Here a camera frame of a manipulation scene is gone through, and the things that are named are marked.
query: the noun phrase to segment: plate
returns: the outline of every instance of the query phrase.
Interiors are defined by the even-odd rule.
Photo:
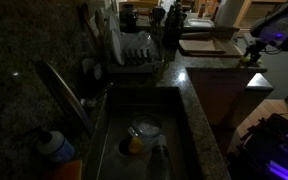
[[[111,30],[111,45],[116,61],[120,65],[124,65],[125,60],[122,56],[123,46],[122,46],[121,34],[119,34],[119,32],[116,29]]]
[[[116,16],[114,16],[112,14],[109,17],[108,29],[109,29],[109,31],[116,29],[118,31],[118,33],[121,33],[118,20],[117,20]]]
[[[137,37],[135,34],[124,34],[122,35],[122,44],[123,44],[123,49],[131,49],[132,43],[134,40],[137,40]]]

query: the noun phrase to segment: sink basin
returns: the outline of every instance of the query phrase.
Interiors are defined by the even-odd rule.
[[[214,27],[214,23],[205,19],[188,19],[185,23],[185,27],[212,28]]]
[[[85,179],[147,180],[151,176],[151,150],[158,136],[144,137],[142,150],[135,155],[123,153],[129,139],[127,129],[139,116],[150,117],[166,137],[173,179],[202,179],[196,151],[180,91],[168,88],[111,88],[97,122]]]

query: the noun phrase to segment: tiled wall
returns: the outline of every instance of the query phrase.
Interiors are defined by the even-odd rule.
[[[108,2],[87,0],[90,13]],[[69,85],[79,87],[78,72],[87,29],[80,24],[81,0],[0,1],[0,179],[38,179],[47,163],[36,153],[36,136],[22,133],[42,125],[68,134],[76,158],[90,142],[69,135],[58,104],[39,80],[30,61],[46,60]]]

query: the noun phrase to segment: granite countertop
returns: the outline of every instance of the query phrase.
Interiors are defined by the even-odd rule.
[[[152,75],[113,75],[110,80],[121,87],[179,87],[204,179],[230,179],[187,70],[256,73],[267,69],[263,65],[247,66],[239,59],[184,57],[178,50],[166,50],[164,59],[164,68]]]

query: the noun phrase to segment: kitchen cabinet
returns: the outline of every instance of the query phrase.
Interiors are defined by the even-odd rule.
[[[235,98],[229,112],[222,119],[220,126],[224,128],[237,128],[264,101],[273,89],[273,86],[261,73],[256,73],[247,84],[245,90]]]
[[[244,91],[255,73],[191,71],[190,78],[210,125],[219,125],[234,108],[233,102]]]

